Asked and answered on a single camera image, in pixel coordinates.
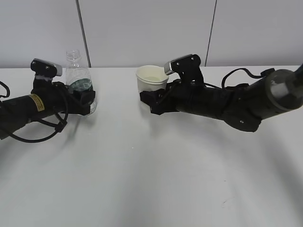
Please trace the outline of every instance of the water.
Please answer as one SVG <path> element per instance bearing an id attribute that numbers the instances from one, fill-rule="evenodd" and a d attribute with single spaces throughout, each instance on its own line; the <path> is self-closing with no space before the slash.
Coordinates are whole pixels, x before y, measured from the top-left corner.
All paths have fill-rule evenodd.
<path id="1" fill-rule="evenodd" d="M 92 91 L 93 86 L 90 79 L 79 79 L 75 82 L 73 82 L 70 85 L 71 91 Z M 90 104 L 90 114 L 95 112 L 97 108 L 97 97 L 95 97 L 95 100 Z"/>
<path id="2" fill-rule="evenodd" d="M 144 79 L 152 81 L 152 82 L 159 82 L 159 81 L 161 81 L 161 79 L 159 79 L 158 77 L 153 77 L 153 76 L 145 77 Z"/>
<path id="3" fill-rule="evenodd" d="M 79 79 L 70 85 L 73 91 L 92 91 L 93 86 L 90 79 Z"/>

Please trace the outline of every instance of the black cable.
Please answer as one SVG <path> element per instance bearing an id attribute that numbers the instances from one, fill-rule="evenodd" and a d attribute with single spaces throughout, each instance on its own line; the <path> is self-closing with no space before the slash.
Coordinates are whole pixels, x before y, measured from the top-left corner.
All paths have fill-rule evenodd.
<path id="1" fill-rule="evenodd" d="M 64 121 L 67 120 L 68 118 L 68 102 L 67 102 L 67 99 L 64 95 L 64 92 L 61 91 L 61 88 L 55 86 L 55 88 L 57 88 L 57 90 L 59 91 L 60 95 L 62 96 L 63 98 L 63 101 L 64 101 L 64 104 L 65 104 L 65 116 L 64 116 Z M 37 140 L 28 140 L 28 139 L 24 139 L 24 138 L 21 138 L 19 136 L 16 136 L 15 134 L 11 133 L 10 131 L 2 128 L 0 126 L 0 130 L 4 131 L 6 134 L 8 134 L 11 138 L 14 138 L 15 140 L 18 140 L 18 141 L 21 141 L 21 142 L 24 142 L 24 143 L 40 143 L 40 142 L 44 142 L 44 141 L 47 141 L 49 139 L 51 139 L 52 137 L 54 137 L 59 131 L 56 130 L 53 134 L 47 136 L 47 137 L 44 137 L 42 139 L 37 139 Z"/>
<path id="2" fill-rule="evenodd" d="M 206 86 L 209 86 L 209 87 L 213 87 L 213 88 L 219 88 L 217 87 L 216 85 L 213 85 L 213 84 L 208 84 L 208 83 L 204 83 Z"/>
<path id="3" fill-rule="evenodd" d="M 226 82 L 226 80 L 227 80 L 227 78 L 231 75 L 231 74 L 233 74 L 234 72 L 236 72 L 236 71 L 238 71 L 238 70 L 243 70 L 243 71 L 245 71 L 246 73 L 247 73 L 247 75 L 249 75 L 251 78 L 253 78 L 253 79 L 261 79 L 261 78 L 263 78 L 264 76 L 255 76 L 255 75 L 253 75 L 248 69 L 246 69 L 246 68 L 239 68 L 239 69 L 236 69 L 236 70 L 233 70 L 233 71 L 231 71 L 230 73 L 228 73 L 223 79 L 222 79 L 222 83 L 221 83 L 221 85 L 222 85 L 222 89 L 226 89 L 226 87 L 225 87 L 225 82 Z"/>
<path id="4" fill-rule="evenodd" d="M 8 97 L 10 96 L 9 87 L 8 87 L 5 83 L 3 83 L 3 82 L 1 82 L 1 81 L 0 81 L 0 85 L 1 85 L 2 87 L 4 87 L 5 90 L 6 90 L 6 95 L 5 95 L 5 96 L 0 95 L 0 98 L 8 98 Z"/>

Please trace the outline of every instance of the plastic water bottle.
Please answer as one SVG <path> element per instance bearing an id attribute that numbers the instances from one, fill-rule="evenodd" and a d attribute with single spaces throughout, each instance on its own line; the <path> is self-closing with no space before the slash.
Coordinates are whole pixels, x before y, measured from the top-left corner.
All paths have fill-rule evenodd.
<path id="1" fill-rule="evenodd" d="M 66 52 L 68 65 L 66 67 L 66 84 L 73 91 L 89 91 L 93 89 L 89 69 L 81 62 L 79 50 Z M 97 108 L 97 100 L 90 105 L 90 114 L 95 112 Z"/>

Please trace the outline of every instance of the cable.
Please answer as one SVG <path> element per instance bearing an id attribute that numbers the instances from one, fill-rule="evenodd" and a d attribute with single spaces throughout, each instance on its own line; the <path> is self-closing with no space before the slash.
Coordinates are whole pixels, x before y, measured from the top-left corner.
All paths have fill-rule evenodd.
<path id="1" fill-rule="evenodd" d="M 216 85 L 213 85 L 213 84 L 208 84 L 208 83 L 204 83 L 206 86 L 209 86 L 209 87 L 213 87 L 213 88 L 219 88 L 217 87 Z"/>
<path id="2" fill-rule="evenodd" d="M 231 71 L 230 73 L 228 73 L 228 74 L 222 79 L 221 85 L 222 85 L 222 89 L 223 89 L 223 90 L 226 90 L 225 82 L 226 82 L 227 78 L 228 78 L 231 74 L 233 74 L 234 72 L 236 72 L 236 71 L 238 71 L 238 70 L 243 70 L 243 71 L 245 71 L 245 72 L 247 73 L 247 75 L 249 75 L 249 77 L 251 77 L 251 78 L 253 78 L 253 79 L 261 79 L 261 78 L 265 77 L 265 75 L 264 75 L 264 76 L 255 76 L 255 75 L 253 75 L 248 69 L 246 69 L 246 68 L 239 68 L 239 69 L 236 69 L 236 70 Z"/>
<path id="3" fill-rule="evenodd" d="M 3 82 L 1 82 L 1 81 L 0 81 L 0 85 L 1 85 L 2 87 L 4 87 L 5 90 L 6 90 L 6 95 L 5 95 L 5 96 L 0 95 L 0 98 L 8 98 L 8 97 L 10 96 L 9 87 L 8 87 L 5 83 L 3 83 Z"/>

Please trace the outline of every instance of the black robotic arm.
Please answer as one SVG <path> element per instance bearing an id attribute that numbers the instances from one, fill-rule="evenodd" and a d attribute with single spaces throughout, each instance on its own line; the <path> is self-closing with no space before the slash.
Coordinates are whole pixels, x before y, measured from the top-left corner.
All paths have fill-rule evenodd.
<path id="1" fill-rule="evenodd" d="M 186 112 L 225 121 L 241 131 L 255 132 L 261 121 L 298 109 L 303 105 L 303 66 L 297 71 L 268 69 L 260 76 L 246 68 L 236 69 L 222 80 L 222 88 L 204 82 L 198 55 L 187 55 L 168 62 L 165 73 L 178 73 L 180 79 L 166 89 L 143 91 L 141 101 L 151 113 Z M 225 87 L 226 79 L 243 70 L 259 79 L 254 84 Z"/>

